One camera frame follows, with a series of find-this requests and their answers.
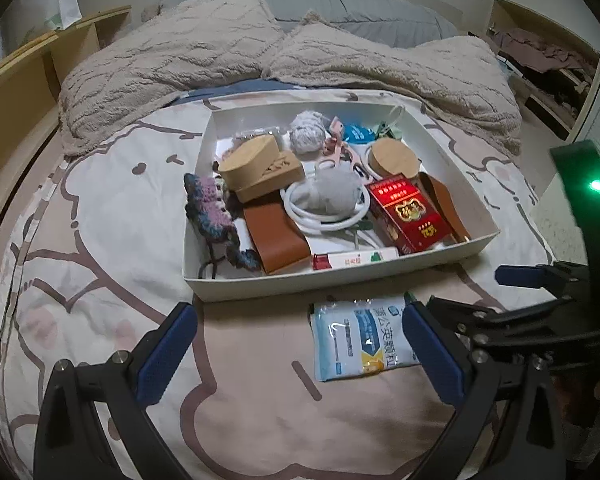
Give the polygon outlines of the white grey yarn ball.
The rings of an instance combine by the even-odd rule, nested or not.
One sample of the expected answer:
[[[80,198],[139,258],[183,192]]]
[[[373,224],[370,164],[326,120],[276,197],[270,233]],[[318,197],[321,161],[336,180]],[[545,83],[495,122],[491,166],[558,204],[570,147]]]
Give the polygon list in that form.
[[[325,117],[315,110],[305,110],[290,124],[291,151],[297,155],[321,151],[326,134]]]

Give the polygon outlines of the red cigarette box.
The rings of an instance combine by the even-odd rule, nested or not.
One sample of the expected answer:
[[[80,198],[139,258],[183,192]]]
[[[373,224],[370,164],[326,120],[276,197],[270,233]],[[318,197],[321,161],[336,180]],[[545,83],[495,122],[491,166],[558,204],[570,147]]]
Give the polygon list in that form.
[[[451,235],[451,228],[425,194],[399,174],[366,185],[370,212],[401,255],[424,252]]]

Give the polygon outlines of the purple crocheted butterfly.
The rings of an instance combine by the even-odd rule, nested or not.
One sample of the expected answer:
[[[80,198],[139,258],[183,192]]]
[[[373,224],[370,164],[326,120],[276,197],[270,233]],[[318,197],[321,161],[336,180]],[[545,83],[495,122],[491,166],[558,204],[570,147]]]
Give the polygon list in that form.
[[[211,266],[211,276],[215,278],[223,261],[238,270],[260,271],[262,266],[258,253],[251,248],[240,248],[234,217],[225,201],[227,188],[224,181],[220,177],[201,177],[186,172],[183,183],[186,217],[204,240],[209,255],[198,276],[201,278]]]

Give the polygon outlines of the green binder clip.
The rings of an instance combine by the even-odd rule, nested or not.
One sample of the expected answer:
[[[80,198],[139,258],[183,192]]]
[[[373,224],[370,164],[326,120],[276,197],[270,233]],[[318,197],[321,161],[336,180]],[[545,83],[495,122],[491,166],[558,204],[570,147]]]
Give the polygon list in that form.
[[[386,119],[380,122],[374,130],[375,139],[393,139],[401,141],[402,132],[398,128],[398,122],[400,122],[403,114],[404,108],[402,106],[394,106]]]

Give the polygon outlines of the carved wooden soap block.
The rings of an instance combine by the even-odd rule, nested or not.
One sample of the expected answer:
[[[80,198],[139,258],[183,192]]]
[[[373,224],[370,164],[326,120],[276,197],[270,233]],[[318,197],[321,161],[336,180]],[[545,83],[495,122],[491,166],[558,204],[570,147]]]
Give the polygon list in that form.
[[[236,191],[238,200],[245,204],[281,188],[302,181],[306,177],[302,162],[291,151],[282,151],[266,168],[259,180]]]

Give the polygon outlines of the blue sachet packet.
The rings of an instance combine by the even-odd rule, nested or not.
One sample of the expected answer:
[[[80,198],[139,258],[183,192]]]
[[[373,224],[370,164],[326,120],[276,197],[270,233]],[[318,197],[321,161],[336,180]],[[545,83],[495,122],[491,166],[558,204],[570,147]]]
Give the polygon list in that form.
[[[355,145],[369,144],[376,140],[373,130],[357,124],[344,124],[341,137],[343,142]]]

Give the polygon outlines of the brown leather sleeve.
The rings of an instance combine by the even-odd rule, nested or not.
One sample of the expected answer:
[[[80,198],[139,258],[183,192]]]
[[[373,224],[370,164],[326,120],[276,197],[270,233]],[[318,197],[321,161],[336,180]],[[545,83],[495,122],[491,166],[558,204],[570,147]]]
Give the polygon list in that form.
[[[282,272],[309,260],[309,243],[286,213],[278,193],[246,203],[242,213],[266,274]]]

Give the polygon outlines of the blue white medicine packet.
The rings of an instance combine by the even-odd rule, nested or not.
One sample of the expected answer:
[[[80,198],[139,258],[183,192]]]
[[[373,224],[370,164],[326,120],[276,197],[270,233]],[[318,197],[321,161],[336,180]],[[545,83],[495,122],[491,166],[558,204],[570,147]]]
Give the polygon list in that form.
[[[315,378],[332,382],[417,365],[402,327],[403,311],[412,299],[406,294],[314,304]]]

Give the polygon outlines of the pink eyelash curler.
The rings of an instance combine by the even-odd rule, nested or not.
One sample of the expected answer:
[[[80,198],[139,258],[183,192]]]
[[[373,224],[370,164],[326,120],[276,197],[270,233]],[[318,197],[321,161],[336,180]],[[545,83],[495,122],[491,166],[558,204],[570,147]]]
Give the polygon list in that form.
[[[338,118],[332,118],[323,143],[322,154],[315,163],[315,169],[340,168],[352,171],[363,184],[373,182],[372,175],[365,169],[357,151],[343,140],[344,125]]]

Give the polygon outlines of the white shallow tray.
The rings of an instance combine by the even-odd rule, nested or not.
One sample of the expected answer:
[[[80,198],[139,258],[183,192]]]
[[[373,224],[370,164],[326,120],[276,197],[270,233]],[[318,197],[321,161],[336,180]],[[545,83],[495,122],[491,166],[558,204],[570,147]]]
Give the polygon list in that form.
[[[392,109],[393,106],[386,103],[315,100],[221,108],[212,113],[202,135],[195,174],[210,176],[215,155],[227,147],[235,133],[260,125],[286,127],[302,110],[318,110],[328,117],[337,116],[346,122],[376,126],[390,116]],[[451,192],[455,209],[468,229],[470,240],[391,261],[375,261],[344,269],[317,271],[307,261],[272,275],[260,275],[238,271],[221,262],[216,277],[212,278],[209,268],[204,270],[204,275],[199,274],[210,255],[204,239],[190,223],[186,223],[183,249],[183,278],[186,283],[204,301],[239,300],[361,283],[457,262],[482,252],[500,234],[500,230],[460,171],[458,163],[453,162],[432,135],[438,125],[420,111],[418,104],[408,101],[402,105],[396,126],[403,134],[403,142],[419,157],[426,172]]]

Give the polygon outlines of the wooden side shelf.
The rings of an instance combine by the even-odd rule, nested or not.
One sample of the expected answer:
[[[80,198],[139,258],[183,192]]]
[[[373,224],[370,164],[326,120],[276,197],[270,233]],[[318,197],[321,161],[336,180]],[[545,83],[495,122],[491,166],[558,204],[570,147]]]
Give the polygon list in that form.
[[[131,16],[118,6],[38,36],[0,63],[0,173],[46,116],[56,112],[62,82],[108,46]]]

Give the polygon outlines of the cartoon print bed sheet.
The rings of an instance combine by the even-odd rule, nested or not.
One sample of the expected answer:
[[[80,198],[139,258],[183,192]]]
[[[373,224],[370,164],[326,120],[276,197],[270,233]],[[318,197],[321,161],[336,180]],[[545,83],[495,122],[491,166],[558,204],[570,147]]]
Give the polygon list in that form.
[[[281,102],[414,101],[381,91],[278,90],[157,110],[63,162],[17,221],[0,276],[0,449],[33,472],[38,414],[54,365],[96,364],[133,348],[181,301],[200,329],[149,415],[197,479],[402,479],[452,410],[418,366],[336,382],[315,378],[311,307],[412,292],[498,310],[546,299],[502,287],[502,264],[553,260],[534,224],[538,201],[506,156],[431,118],[438,144],[500,234],[477,255],[361,283],[204,301],[183,278],[185,192],[215,110]]]

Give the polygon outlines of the grey pillow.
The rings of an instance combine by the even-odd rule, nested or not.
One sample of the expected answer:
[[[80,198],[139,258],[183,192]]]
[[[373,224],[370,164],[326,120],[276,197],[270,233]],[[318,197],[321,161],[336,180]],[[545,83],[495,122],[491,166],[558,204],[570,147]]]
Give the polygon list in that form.
[[[265,0],[284,32],[310,11],[364,39],[407,49],[454,37],[456,27],[436,11],[405,0]]]

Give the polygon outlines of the oval light wooden box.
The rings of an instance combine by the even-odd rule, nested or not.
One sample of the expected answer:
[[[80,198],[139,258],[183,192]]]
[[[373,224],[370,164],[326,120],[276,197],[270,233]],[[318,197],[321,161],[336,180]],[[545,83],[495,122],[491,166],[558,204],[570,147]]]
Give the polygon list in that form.
[[[239,191],[259,180],[279,153],[274,136],[256,136],[223,158],[218,173],[231,191]]]

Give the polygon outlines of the white red ointment tube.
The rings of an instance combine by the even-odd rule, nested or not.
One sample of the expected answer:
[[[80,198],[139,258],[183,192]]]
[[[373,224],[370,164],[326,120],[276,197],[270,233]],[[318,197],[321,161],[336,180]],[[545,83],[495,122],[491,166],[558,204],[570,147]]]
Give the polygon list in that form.
[[[318,270],[334,270],[365,266],[366,264],[391,261],[400,257],[395,247],[354,250],[353,252],[329,252],[312,256],[312,268]]]

